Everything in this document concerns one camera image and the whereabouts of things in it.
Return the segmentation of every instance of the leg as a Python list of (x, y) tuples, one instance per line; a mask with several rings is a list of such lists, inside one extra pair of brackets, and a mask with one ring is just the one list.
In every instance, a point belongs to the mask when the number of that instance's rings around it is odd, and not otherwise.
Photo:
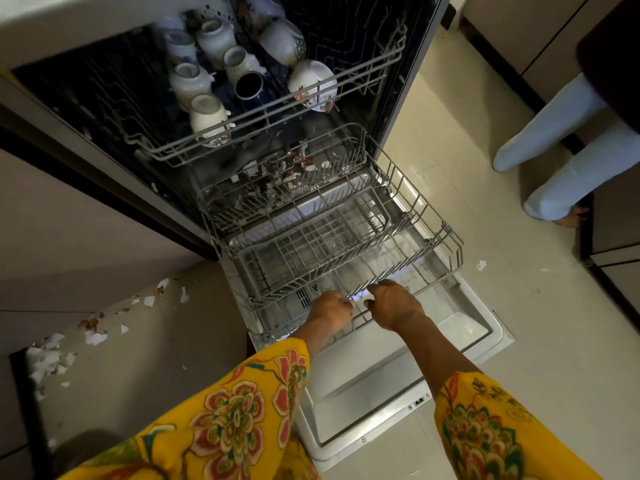
[(520, 133), (502, 145), (493, 160), (494, 170), (508, 170), (544, 153), (606, 106), (580, 74), (560, 89)]
[(638, 161), (640, 134), (618, 121), (533, 192), (523, 209), (546, 221), (565, 217), (587, 193)]

